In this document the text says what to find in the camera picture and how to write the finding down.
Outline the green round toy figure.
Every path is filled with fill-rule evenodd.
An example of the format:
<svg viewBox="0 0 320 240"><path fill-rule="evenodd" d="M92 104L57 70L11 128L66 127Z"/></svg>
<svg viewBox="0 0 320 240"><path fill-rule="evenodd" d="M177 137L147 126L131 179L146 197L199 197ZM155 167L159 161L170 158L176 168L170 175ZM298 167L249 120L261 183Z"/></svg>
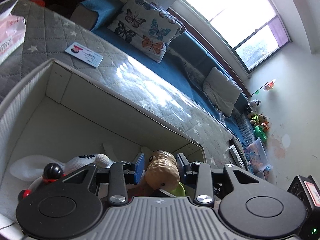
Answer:
<svg viewBox="0 0 320 240"><path fill-rule="evenodd" d="M175 197L185 197L186 196L184 185L181 182L179 182L176 189L170 191L170 193L173 194Z"/></svg>

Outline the beige sheep toy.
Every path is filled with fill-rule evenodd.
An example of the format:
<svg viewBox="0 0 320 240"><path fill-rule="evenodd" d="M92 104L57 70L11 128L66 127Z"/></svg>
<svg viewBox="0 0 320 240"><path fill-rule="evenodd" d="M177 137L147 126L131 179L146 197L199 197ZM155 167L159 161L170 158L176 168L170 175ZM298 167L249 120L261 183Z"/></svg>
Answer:
<svg viewBox="0 0 320 240"><path fill-rule="evenodd" d="M175 190L180 182L180 174L175 157L164 150L157 150L149 158L145 180L154 190Z"/></svg>

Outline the black haired doll toy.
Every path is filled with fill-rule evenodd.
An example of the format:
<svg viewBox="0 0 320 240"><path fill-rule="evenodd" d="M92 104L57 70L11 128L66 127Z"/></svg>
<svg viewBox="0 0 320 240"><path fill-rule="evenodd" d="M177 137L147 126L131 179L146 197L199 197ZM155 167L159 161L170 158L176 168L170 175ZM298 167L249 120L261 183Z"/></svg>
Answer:
<svg viewBox="0 0 320 240"><path fill-rule="evenodd" d="M22 190L18 194L18 201L20 202L27 196L29 196L31 193L45 187L46 185L49 185L62 177L64 177L64 172L62 167L59 164L56 163L49 163L47 164L43 169L43 174L40 178L37 178L32 184L29 186L28 189Z"/></svg>

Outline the white remote control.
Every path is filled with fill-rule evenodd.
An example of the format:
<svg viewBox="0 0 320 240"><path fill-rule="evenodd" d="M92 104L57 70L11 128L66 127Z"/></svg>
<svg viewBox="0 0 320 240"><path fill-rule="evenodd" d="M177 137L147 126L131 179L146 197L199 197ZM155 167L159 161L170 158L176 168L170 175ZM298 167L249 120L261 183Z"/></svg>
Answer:
<svg viewBox="0 0 320 240"><path fill-rule="evenodd" d="M233 157L236 165L240 168L244 168L244 163L243 163L243 161L240 157L240 154L238 153L235 145L231 145L228 150L229 150L229 153L231 154L231 156Z"/></svg>

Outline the black remote control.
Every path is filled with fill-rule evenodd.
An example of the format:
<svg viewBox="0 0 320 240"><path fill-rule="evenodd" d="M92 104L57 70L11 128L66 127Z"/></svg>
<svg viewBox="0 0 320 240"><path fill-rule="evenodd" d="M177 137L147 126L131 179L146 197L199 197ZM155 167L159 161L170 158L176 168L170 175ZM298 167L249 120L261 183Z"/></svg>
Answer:
<svg viewBox="0 0 320 240"><path fill-rule="evenodd" d="M244 153L244 149L242 148L242 144L240 144L240 141L237 139L237 137L232 138L233 145L235 146L238 154L240 155L240 158L244 164L245 169L248 171L249 170L249 165Z"/></svg>

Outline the clear plastic toy bin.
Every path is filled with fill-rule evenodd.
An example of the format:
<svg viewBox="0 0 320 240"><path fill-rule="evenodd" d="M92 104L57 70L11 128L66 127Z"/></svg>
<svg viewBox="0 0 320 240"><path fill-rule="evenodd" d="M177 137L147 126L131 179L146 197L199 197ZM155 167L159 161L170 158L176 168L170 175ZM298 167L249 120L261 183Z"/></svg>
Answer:
<svg viewBox="0 0 320 240"><path fill-rule="evenodd" d="M272 165L269 162L267 152L260 138L246 147L245 155L249 170L257 177L268 181Z"/></svg>

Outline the green bowl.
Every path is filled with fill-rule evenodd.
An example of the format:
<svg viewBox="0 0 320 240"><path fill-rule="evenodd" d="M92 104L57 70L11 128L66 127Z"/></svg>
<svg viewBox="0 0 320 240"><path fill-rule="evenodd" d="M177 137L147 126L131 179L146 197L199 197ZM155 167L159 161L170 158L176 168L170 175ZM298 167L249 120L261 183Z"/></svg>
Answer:
<svg viewBox="0 0 320 240"><path fill-rule="evenodd" d="M261 126L255 126L254 134L257 138L260 138L260 140L263 142L265 142L267 140L267 135Z"/></svg>

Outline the stuffed toys pile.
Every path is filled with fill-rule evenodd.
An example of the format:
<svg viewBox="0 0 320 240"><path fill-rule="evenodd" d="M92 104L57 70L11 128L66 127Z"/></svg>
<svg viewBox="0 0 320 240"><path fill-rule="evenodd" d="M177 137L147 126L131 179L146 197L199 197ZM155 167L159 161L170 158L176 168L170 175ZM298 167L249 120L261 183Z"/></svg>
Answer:
<svg viewBox="0 0 320 240"><path fill-rule="evenodd" d="M253 128L259 126L263 131L268 131L269 123L267 116L257 113L257 108L260 104L261 100L258 99L250 101L245 108L247 117L249 118L249 122Z"/></svg>

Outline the white cushion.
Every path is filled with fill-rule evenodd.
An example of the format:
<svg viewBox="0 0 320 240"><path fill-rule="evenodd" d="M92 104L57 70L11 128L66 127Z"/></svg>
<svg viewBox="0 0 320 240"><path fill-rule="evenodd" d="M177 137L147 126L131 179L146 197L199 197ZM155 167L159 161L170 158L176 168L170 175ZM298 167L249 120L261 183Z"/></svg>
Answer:
<svg viewBox="0 0 320 240"><path fill-rule="evenodd" d="M242 89L216 67L205 78L202 90L218 109L230 117Z"/></svg>

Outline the grey cardboard box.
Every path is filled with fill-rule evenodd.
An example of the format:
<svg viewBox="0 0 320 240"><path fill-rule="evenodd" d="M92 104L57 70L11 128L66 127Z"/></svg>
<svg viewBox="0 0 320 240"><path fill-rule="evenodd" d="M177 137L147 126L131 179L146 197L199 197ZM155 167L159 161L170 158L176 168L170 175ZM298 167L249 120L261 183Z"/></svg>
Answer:
<svg viewBox="0 0 320 240"><path fill-rule="evenodd" d="M206 159L199 143L139 105L60 61L42 63L1 102L1 230L20 235L17 195L28 183L10 174L16 160L104 153L132 161L143 147Z"/></svg>

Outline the colourful pinwheel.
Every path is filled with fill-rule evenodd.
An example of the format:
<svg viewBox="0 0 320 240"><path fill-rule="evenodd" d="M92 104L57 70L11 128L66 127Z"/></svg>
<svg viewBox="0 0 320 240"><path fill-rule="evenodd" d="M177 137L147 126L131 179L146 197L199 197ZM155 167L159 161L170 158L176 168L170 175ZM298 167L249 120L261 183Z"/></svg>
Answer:
<svg viewBox="0 0 320 240"><path fill-rule="evenodd" d="M272 90L274 88L276 80L272 79L271 81L268 81L267 83L265 83L263 86L261 86L260 88L258 88L254 93L252 93L252 95L258 95L259 92L263 89L265 91L268 90Z"/></svg>

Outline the blue sofa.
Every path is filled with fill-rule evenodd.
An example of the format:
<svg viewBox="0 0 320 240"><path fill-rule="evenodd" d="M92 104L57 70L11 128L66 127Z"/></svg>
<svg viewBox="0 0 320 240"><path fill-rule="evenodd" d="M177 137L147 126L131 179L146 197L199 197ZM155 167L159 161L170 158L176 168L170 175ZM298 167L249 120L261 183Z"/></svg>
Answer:
<svg viewBox="0 0 320 240"><path fill-rule="evenodd" d="M183 92L230 129L244 147L255 141L253 128L245 113L248 99L244 93L240 93L231 116L227 117L202 90L202 84L212 68L230 76L220 62L188 31L171 42L161 63L153 61L108 29L107 26L115 20L122 7L123 3L119 0L86 0L76 7L70 19L110 42Z"/></svg>

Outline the id card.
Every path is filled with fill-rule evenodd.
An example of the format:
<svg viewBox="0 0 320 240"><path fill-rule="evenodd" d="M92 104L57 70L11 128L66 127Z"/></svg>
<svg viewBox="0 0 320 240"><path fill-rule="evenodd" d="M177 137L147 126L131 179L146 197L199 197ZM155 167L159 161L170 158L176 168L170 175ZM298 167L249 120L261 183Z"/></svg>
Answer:
<svg viewBox="0 0 320 240"><path fill-rule="evenodd" d="M65 52L94 68L98 68L104 58L100 54L88 49L78 42L73 42L65 49Z"/></svg>

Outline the window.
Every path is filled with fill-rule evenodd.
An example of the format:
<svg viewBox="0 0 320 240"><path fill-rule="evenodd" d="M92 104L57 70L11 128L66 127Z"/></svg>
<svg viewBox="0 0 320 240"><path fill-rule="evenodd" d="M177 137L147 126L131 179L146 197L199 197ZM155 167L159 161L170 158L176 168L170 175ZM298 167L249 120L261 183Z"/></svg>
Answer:
<svg viewBox="0 0 320 240"><path fill-rule="evenodd" d="M247 73L290 42L271 0L177 0L172 6L207 41Z"/></svg>

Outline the tissue pack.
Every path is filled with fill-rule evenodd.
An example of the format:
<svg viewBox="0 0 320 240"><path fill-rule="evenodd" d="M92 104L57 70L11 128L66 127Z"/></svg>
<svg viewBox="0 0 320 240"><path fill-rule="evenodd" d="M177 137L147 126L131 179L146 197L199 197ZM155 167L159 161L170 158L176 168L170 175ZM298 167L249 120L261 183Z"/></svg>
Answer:
<svg viewBox="0 0 320 240"><path fill-rule="evenodd" d="M18 2L19 0L4 0L1 2L1 63L3 63L25 39L25 18L11 13Z"/></svg>

